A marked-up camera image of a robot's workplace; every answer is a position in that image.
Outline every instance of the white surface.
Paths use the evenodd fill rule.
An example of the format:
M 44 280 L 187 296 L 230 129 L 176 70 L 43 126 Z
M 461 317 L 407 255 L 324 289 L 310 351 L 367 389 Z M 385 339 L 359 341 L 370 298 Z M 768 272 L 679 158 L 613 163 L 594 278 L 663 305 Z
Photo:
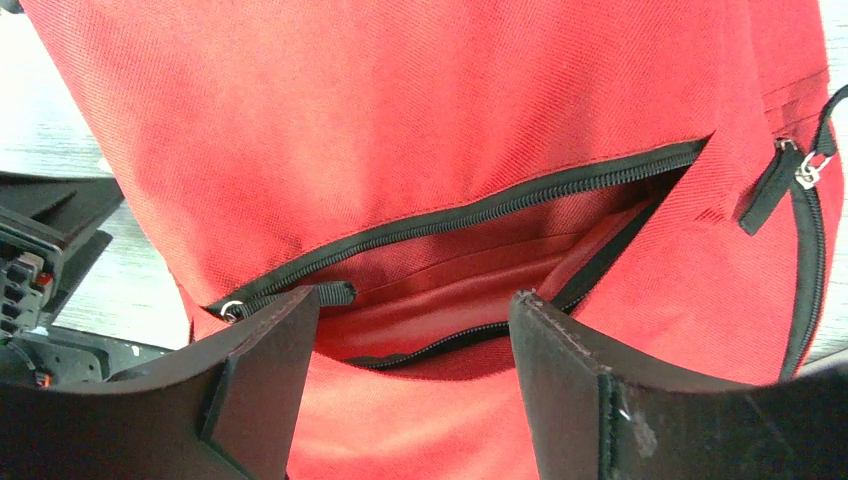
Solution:
M 832 90 L 848 84 L 848 3 L 822 0 Z M 100 150 L 26 17 L 0 15 L 0 169 L 53 176 L 104 176 Z M 834 123 L 848 146 L 848 107 Z M 837 240 L 832 282 L 811 359 L 848 347 L 848 222 Z M 60 322 L 176 348 L 185 314 L 159 254 L 124 205 L 104 230 L 115 236 Z

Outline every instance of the zipper pull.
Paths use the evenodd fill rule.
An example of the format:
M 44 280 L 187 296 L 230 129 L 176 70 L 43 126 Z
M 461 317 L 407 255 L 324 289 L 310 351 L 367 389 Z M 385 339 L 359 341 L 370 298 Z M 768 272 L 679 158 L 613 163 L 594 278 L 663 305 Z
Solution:
M 751 203 L 739 219 L 739 226 L 748 235 L 755 235 L 766 223 L 777 204 L 789 191 L 792 182 L 802 181 L 799 172 L 806 179 L 806 175 L 818 175 L 821 169 L 821 166 L 818 169 L 812 167 L 811 172 L 815 173 L 808 172 L 806 167 L 810 166 L 809 159 L 812 159 L 812 156 L 807 155 L 807 158 L 804 158 L 798 145 L 791 139 L 779 138 L 775 141 L 775 147 L 774 159 L 757 181 Z
M 819 164 L 818 167 L 812 165 L 810 161 L 815 158 L 819 153 L 813 150 L 804 158 L 804 161 L 801 165 L 798 166 L 798 170 L 795 171 L 795 180 L 798 180 L 798 183 L 804 187 L 804 190 L 809 190 L 816 186 L 821 180 L 821 171 L 824 170 L 824 167 L 830 163 L 830 159 L 833 158 L 833 155 L 825 156 L 824 161 Z
M 356 300 L 356 288 L 350 282 L 324 282 L 312 285 L 318 290 L 322 307 L 343 307 Z M 228 323 L 236 323 L 286 296 L 288 292 L 264 295 L 247 301 L 231 300 L 221 307 L 218 315 Z
M 825 157 L 836 155 L 836 141 L 834 141 L 833 132 L 830 130 L 830 117 L 833 116 L 833 110 L 839 105 L 839 102 L 846 98 L 848 98 L 848 85 L 837 90 L 822 108 L 811 151 L 818 152 Z

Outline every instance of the black plastic part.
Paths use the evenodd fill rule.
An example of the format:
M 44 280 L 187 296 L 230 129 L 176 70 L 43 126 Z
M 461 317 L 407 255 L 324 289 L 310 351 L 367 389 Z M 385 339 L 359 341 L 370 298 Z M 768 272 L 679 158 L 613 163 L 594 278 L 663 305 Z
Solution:
M 848 477 L 848 368 L 750 387 L 667 364 L 529 292 L 513 352 L 542 480 Z
M 0 8 L 9 13 L 24 13 L 24 7 L 18 0 L 0 0 Z
M 54 384 L 102 382 L 115 372 L 155 360 L 170 350 L 48 326 L 40 333 L 19 332 L 13 342 L 24 343 Z
M 122 372 L 127 380 L 0 384 L 0 478 L 284 478 L 284 462 L 262 457 L 288 454 L 293 422 L 275 422 L 297 415 L 318 310 L 318 296 L 299 288 L 250 319 Z M 259 378 L 264 384 L 245 382 Z M 226 428 L 235 421 L 240 428 Z
M 17 385 L 34 385 L 35 372 L 28 365 L 29 358 L 7 340 L 0 341 L 0 379 Z
M 52 276 L 48 298 L 35 309 L 14 299 L 20 293 L 27 301 L 40 292 L 29 281 L 21 284 L 12 281 L 14 275 L 3 275 L 0 303 L 5 315 L 0 319 L 26 328 L 52 323 L 111 241 L 112 237 L 97 227 L 122 201 L 117 182 L 110 178 L 52 179 L 0 173 L 0 267 L 5 266 L 6 271 L 18 255 L 31 253 L 44 261 L 43 272 Z M 13 289 L 11 297 L 6 295 L 7 287 Z

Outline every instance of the black strap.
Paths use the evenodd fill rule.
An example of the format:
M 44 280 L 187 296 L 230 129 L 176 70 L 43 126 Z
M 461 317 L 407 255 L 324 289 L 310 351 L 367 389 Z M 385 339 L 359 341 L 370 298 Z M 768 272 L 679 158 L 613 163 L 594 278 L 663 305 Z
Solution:
M 739 226 L 748 235 L 755 235 L 774 213 L 780 200 L 786 196 L 795 174 L 804 162 L 804 154 L 795 142 L 778 139 L 775 155 L 754 187 L 748 207 L 739 217 Z
M 836 154 L 836 141 L 833 139 L 833 132 L 830 129 L 830 117 L 833 115 L 833 109 L 836 108 L 839 102 L 846 98 L 848 98 L 848 85 L 837 90 L 825 104 L 819 117 L 819 127 L 813 139 L 813 145 L 810 148 L 811 152 L 816 152 L 826 157 L 832 157 Z

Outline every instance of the open pocket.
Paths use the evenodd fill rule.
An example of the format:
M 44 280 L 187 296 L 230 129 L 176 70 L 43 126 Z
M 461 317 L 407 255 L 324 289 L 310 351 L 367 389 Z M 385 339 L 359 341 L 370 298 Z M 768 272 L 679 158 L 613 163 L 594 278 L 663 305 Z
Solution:
M 237 321 L 292 285 L 350 282 L 357 298 L 323 310 L 315 349 L 376 370 L 507 335 L 517 290 L 538 288 L 565 310 L 585 297 L 705 143 L 565 170 L 354 235 L 235 292 L 222 313 Z

